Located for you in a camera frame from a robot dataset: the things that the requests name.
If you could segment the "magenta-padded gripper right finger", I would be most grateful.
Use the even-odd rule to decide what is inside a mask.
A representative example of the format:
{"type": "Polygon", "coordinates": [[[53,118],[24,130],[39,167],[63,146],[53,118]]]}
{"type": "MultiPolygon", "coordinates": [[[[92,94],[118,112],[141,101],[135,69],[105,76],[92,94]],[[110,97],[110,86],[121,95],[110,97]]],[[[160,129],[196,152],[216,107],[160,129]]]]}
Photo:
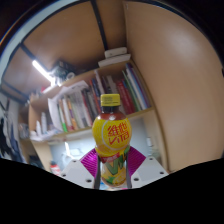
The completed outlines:
{"type": "Polygon", "coordinates": [[[168,173],[153,157],[145,157],[134,147],[131,147],[126,159],[126,183],[128,189],[143,187],[157,181],[168,173]]]}

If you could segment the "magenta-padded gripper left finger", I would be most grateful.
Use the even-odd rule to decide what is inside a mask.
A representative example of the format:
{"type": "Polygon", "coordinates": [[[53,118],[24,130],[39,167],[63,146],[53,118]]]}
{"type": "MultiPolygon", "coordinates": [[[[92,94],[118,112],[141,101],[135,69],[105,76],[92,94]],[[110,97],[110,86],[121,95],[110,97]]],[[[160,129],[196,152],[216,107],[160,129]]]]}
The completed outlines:
{"type": "Polygon", "coordinates": [[[72,159],[60,176],[84,188],[99,189],[101,181],[100,159],[95,149],[81,159],[72,159]]]}

